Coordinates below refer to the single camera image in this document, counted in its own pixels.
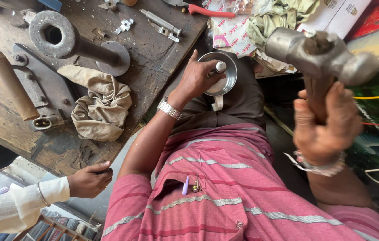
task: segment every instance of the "green cloth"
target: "green cloth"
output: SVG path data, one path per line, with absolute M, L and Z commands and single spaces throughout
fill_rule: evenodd
M 319 0 L 276 0 L 272 3 L 272 11 L 264 15 L 249 18 L 246 30 L 249 38 L 264 51 L 265 42 L 278 27 L 295 27 L 307 21 L 319 6 Z

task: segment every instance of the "wooden handle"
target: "wooden handle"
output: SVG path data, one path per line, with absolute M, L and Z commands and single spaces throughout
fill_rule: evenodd
M 10 100 L 24 121 L 39 118 L 35 105 L 2 52 L 0 52 L 0 85 L 8 93 Z
M 207 15 L 210 17 L 222 17 L 222 18 L 234 18 L 236 16 L 235 13 L 232 12 L 216 12 L 216 11 L 210 11 L 205 8 L 199 7 L 194 4 L 190 4 L 188 7 L 189 13 L 192 15 L 194 13 L 200 13 L 203 15 Z
M 307 98 L 309 99 L 310 107 L 316 114 L 318 124 L 325 125 L 327 118 L 325 97 L 333 83 L 333 76 L 326 79 L 315 79 L 304 75 Z

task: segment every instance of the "hand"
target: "hand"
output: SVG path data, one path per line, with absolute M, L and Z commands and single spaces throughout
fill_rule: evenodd
M 111 166 L 111 162 L 92 165 L 80 169 L 75 174 L 67 177 L 69 181 L 70 197 L 95 198 L 112 181 L 112 169 L 102 174 L 96 172 L 103 171 Z
M 197 62 L 197 55 L 198 51 L 194 50 L 179 85 L 170 93 L 167 100 L 178 111 L 182 111 L 192 98 L 200 96 L 220 79 L 225 78 L 225 74 L 214 74 L 207 78 L 208 73 L 216 68 L 219 60 Z
M 298 95 L 307 98 L 305 90 Z M 353 139 L 362 132 L 362 118 L 353 96 L 342 83 L 332 85 L 325 98 L 325 126 L 316 125 L 315 114 L 306 100 L 294 100 L 294 144 L 310 164 L 322 166 L 337 160 L 340 151 L 350 147 Z

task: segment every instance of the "cardboard box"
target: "cardboard box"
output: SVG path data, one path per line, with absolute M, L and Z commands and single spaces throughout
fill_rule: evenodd
M 338 34 L 340 38 L 356 23 L 371 0 L 321 0 L 315 13 L 307 22 L 301 23 L 297 31 L 327 31 Z
M 297 31 L 325 30 L 344 2 L 345 0 L 320 0 L 316 11 L 309 16 L 307 22 L 301 23 L 297 27 Z
M 364 12 L 369 2 L 370 0 L 346 0 L 328 26 L 326 26 L 325 31 L 337 33 L 343 39 Z

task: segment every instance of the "pink striped t-shirt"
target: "pink striped t-shirt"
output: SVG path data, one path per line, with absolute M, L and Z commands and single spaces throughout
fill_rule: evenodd
M 117 180 L 102 241 L 379 240 L 379 214 L 332 206 L 324 212 L 286 188 L 272 168 L 264 130 L 250 123 L 171 136 L 156 182 Z M 198 174 L 201 191 L 182 195 Z

